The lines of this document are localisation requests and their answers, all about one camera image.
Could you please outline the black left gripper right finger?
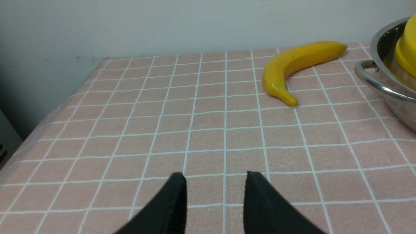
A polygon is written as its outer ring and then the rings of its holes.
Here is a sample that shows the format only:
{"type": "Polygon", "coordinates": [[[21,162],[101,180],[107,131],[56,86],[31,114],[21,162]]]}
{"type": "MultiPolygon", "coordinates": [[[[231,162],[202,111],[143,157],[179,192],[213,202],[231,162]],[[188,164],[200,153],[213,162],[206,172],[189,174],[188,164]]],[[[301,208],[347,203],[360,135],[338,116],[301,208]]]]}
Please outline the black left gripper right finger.
{"type": "Polygon", "coordinates": [[[246,234],[324,234],[260,173],[247,172],[243,225],[246,234]]]}

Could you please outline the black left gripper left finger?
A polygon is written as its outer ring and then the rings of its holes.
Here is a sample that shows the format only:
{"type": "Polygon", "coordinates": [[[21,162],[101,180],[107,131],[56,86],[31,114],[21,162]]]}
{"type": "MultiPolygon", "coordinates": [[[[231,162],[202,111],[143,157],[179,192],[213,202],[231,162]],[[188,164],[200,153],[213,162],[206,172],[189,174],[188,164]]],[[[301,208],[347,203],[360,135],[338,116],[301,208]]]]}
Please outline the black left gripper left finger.
{"type": "Polygon", "coordinates": [[[174,172],[157,194],[116,234],[184,234],[187,218],[187,185],[174,172]]]}

